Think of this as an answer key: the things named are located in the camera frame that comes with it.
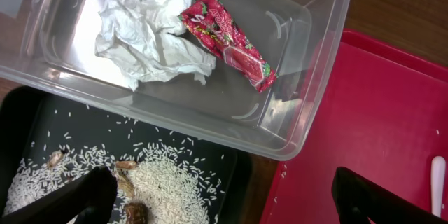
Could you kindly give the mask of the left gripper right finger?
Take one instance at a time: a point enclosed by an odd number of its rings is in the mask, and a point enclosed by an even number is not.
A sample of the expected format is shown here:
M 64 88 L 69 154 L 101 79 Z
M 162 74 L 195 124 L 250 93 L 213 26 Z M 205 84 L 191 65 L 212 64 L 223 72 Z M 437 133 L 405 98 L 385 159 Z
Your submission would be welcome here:
M 336 168 L 331 192 L 341 224 L 447 224 L 346 167 Z

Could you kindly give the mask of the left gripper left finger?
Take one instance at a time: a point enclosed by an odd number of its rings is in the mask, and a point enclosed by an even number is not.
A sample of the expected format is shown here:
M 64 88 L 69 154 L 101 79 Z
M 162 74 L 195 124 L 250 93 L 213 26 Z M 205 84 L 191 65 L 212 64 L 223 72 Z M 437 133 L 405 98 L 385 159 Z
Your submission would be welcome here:
M 1 218 L 2 223 L 107 223 L 118 184 L 106 167 L 88 174 Z

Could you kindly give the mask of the rice and food leftovers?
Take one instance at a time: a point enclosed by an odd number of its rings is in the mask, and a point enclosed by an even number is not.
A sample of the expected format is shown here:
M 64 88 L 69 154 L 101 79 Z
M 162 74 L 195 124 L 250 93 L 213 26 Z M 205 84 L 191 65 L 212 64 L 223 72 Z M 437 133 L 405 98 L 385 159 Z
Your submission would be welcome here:
M 141 162 L 119 160 L 106 168 L 118 184 L 107 223 L 211 223 L 198 195 L 197 179 L 166 155 Z

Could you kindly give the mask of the white plastic spoon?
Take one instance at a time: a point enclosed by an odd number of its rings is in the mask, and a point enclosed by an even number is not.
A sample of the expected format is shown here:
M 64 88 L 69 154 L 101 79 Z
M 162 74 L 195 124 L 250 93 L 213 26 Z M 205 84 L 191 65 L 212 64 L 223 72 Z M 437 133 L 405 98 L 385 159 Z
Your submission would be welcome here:
M 432 159 L 430 168 L 431 213 L 441 217 L 442 197 L 445 184 L 446 161 L 442 156 Z

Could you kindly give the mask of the red snack wrapper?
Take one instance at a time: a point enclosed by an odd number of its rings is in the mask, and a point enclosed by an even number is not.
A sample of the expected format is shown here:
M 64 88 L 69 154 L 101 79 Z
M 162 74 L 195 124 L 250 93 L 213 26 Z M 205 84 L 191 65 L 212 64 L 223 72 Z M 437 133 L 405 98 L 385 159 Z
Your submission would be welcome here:
M 275 71 L 220 0 L 196 1 L 178 18 L 203 47 L 240 71 L 258 92 L 269 88 L 277 79 Z

